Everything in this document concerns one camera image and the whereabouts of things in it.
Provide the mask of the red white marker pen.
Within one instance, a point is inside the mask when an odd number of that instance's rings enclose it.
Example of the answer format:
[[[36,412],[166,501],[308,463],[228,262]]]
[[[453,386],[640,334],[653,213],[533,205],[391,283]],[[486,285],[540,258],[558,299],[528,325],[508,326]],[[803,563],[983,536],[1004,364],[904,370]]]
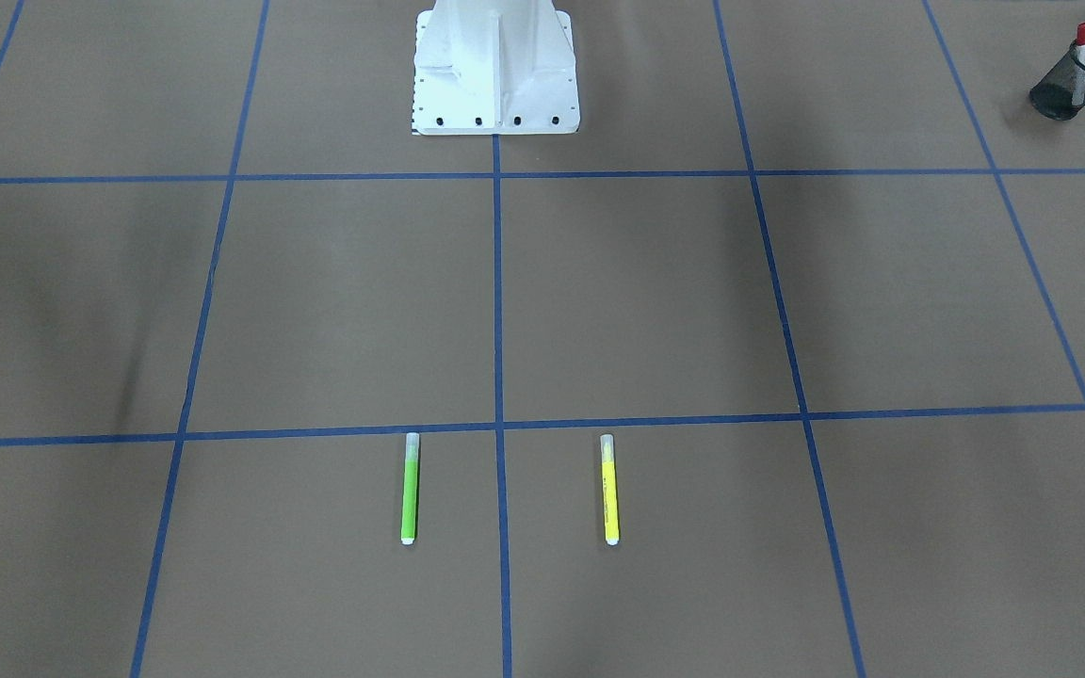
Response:
[[[1085,23],[1077,26],[1076,38],[1069,50],[1069,57],[1073,63],[1073,78],[1071,99],[1069,105],[1072,108],[1082,108],[1085,104]]]

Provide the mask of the green highlighter pen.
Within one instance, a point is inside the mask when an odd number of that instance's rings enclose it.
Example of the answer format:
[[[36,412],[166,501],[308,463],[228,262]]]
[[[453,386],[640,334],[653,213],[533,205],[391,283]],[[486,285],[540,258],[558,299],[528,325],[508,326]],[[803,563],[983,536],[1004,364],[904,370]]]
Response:
[[[406,433],[403,458],[400,543],[413,545],[417,537],[419,507],[419,442],[418,432]]]

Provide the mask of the yellow highlighter pen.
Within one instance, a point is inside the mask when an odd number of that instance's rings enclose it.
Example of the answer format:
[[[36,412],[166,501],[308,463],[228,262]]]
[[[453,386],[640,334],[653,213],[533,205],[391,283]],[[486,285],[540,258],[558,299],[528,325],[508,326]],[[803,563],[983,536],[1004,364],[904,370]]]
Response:
[[[603,528],[608,546],[620,545],[620,485],[617,485],[617,466],[614,435],[600,435],[600,484],[602,484]]]

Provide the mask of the black mesh pen cup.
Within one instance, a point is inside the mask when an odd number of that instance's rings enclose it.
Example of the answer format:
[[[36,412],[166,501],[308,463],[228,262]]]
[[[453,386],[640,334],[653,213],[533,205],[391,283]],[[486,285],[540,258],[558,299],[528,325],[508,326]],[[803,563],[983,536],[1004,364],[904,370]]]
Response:
[[[1042,80],[1030,89],[1027,101],[1054,121],[1070,121],[1085,107],[1085,44],[1072,42]]]

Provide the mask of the white pedestal column base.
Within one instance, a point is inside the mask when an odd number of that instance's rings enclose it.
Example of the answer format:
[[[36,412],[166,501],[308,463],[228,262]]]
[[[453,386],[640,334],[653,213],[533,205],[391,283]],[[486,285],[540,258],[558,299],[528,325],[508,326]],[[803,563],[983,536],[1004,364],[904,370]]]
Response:
[[[413,135],[580,129],[573,21],[551,1],[436,1],[416,17]]]

